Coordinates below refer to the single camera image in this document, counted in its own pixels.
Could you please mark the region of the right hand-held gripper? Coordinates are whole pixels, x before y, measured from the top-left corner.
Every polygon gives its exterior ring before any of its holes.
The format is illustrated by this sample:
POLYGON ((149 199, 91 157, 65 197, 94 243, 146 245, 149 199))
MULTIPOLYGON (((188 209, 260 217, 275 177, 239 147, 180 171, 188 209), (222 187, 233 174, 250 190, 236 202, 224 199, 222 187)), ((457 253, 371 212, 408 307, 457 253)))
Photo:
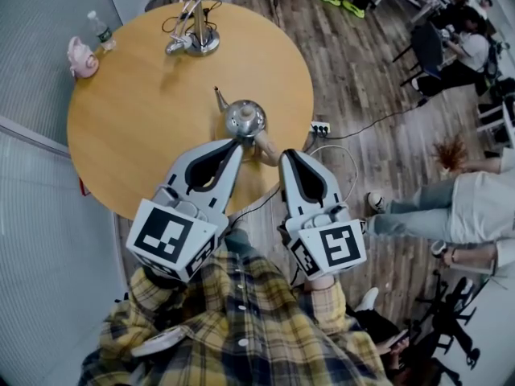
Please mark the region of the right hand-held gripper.
POLYGON ((361 222, 350 217, 346 205, 337 205, 343 199, 335 175, 298 150, 282 154, 280 173, 290 217, 278 231, 307 280, 364 263, 361 222))

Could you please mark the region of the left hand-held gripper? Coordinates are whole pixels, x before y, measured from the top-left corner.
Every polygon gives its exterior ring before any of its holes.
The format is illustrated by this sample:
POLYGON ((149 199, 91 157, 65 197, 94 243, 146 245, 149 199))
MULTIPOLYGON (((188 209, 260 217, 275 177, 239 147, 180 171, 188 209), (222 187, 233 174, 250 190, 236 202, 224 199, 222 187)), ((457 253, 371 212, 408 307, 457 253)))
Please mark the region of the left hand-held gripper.
POLYGON ((226 207, 242 155, 241 143, 230 138, 181 154, 167 174, 167 185, 141 201, 126 248, 159 276, 189 282, 219 248, 229 226, 226 207))

